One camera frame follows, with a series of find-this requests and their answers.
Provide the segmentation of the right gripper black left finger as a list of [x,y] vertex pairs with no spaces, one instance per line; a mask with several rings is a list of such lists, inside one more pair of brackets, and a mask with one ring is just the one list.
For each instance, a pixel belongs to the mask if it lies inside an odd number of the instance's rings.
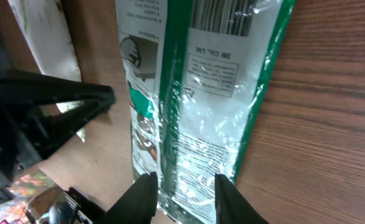
[[143,174],[94,224],[150,224],[156,215],[157,203],[156,172]]

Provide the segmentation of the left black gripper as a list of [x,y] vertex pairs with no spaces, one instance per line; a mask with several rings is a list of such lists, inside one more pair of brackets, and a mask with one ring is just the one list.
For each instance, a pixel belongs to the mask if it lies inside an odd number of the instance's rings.
[[[84,101],[46,116],[45,104]],[[115,103],[112,87],[15,70],[0,41],[0,204],[13,199],[15,177],[48,159]]]

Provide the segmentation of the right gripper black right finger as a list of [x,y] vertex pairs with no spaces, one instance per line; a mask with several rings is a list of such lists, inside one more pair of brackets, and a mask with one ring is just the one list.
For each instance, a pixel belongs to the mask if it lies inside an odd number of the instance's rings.
[[214,177],[217,224],[268,224],[224,174]]

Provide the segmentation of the white printed tube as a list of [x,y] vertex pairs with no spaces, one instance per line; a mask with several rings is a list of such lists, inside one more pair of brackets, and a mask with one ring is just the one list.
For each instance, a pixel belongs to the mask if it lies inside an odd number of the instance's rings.
[[60,0],[8,0],[43,75],[80,82],[75,49]]

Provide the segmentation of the green white wipes packet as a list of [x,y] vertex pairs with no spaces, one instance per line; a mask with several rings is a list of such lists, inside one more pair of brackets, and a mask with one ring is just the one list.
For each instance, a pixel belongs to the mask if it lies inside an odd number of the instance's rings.
[[158,175],[157,207],[215,223],[215,176],[237,180],[295,3],[116,0],[133,174]]

